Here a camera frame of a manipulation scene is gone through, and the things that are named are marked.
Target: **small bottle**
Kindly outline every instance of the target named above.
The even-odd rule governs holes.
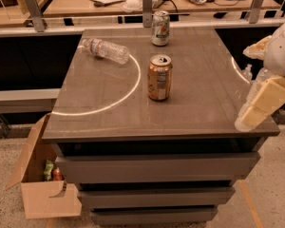
[[[243,76],[249,82],[251,82],[251,80],[253,79],[253,73],[251,72],[251,67],[252,65],[247,65],[247,67],[244,70],[242,70]]]
[[[129,60],[128,47],[117,45],[101,39],[84,39],[83,46],[94,56],[103,57],[124,65]]]

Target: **open cardboard box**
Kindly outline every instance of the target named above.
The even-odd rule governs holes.
[[[20,182],[27,219],[81,215],[82,204],[74,184],[68,183],[64,190],[63,180],[44,181],[46,160],[56,159],[51,145],[41,139],[48,118],[49,114],[31,128],[7,185],[9,189]]]

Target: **can label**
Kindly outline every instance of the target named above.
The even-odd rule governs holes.
[[[169,42],[170,16],[167,11],[156,11],[152,20],[152,43],[165,46]]]
[[[156,101],[167,99],[170,93],[171,78],[171,58],[163,54],[152,57],[148,69],[149,97]]]

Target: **gray tabletop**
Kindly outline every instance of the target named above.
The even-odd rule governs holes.
[[[166,140],[277,135],[269,118],[250,133],[234,127],[250,85],[212,28],[171,28],[165,47],[151,43],[150,28],[86,30],[85,38],[129,47],[119,65],[79,44],[43,139],[52,143]],[[155,54],[172,58],[170,97],[147,95],[147,69]]]

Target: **drawer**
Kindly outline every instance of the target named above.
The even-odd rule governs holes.
[[[233,187],[90,191],[80,192],[79,200],[92,210],[219,205],[226,203],[234,193]]]
[[[213,219],[217,212],[214,207],[109,210],[91,212],[91,218],[99,225],[203,222]]]
[[[118,183],[244,179],[257,152],[189,155],[57,157],[67,182]]]

